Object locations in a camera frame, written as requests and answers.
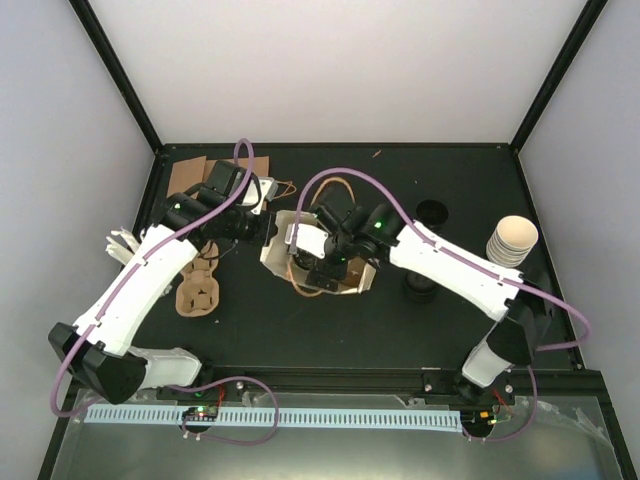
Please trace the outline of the cream paper bag with handles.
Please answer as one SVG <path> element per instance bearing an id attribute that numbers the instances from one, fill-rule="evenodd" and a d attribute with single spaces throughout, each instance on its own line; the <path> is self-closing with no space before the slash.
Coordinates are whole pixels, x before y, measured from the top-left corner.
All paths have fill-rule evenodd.
<path id="1" fill-rule="evenodd" d="M 383 248 L 372 236 L 369 213 L 356 203 L 349 181 L 325 178 L 309 208 L 273 214 L 260 252 L 262 266 L 307 298 L 370 289 Z"/>

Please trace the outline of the stack of white paper cups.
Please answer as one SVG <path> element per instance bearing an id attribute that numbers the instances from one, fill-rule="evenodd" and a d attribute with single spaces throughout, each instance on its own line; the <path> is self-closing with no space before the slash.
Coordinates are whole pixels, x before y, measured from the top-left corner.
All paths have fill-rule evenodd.
<path id="1" fill-rule="evenodd" d="M 538 229 L 529 219 L 517 215 L 503 217 L 486 244 L 487 258 L 503 267 L 515 268 L 523 263 L 538 239 Z"/>

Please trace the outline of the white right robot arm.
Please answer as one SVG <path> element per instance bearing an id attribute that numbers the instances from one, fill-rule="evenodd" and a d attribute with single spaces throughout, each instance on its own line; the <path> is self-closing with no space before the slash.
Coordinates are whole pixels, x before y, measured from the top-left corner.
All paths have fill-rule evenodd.
<path id="1" fill-rule="evenodd" d="M 295 214 L 286 237 L 291 254 L 304 252 L 314 260 L 309 285 L 336 289 L 354 258 L 385 262 L 459 295 L 492 320 L 454 379 L 463 402 L 479 402 L 506 370 L 532 363 L 552 317 L 546 274 L 526 277 L 484 260 L 410 219 L 398 204 L 368 211 L 318 201 L 311 215 L 305 223 Z"/>

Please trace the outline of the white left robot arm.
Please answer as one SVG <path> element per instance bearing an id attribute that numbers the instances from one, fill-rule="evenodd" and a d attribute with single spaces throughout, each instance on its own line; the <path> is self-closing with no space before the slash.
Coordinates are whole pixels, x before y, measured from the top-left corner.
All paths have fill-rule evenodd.
<path id="1" fill-rule="evenodd" d="M 71 325 L 56 323 L 48 341 L 61 361 L 49 402 L 57 406 L 60 382 L 70 374 L 104 400 L 121 404 L 144 389 L 183 390 L 193 399 L 214 388 L 213 372 L 190 351 L 136 347 L 134 337 L 173 279 L 218 239 L 264 240 L 270 219 L 263 209 L 273 188 L 255 173 L 256 159 L 218 161 L 206 181 L 168 196 L 146 233 L 109 252 L 124 267 L 102 296 Z"/>

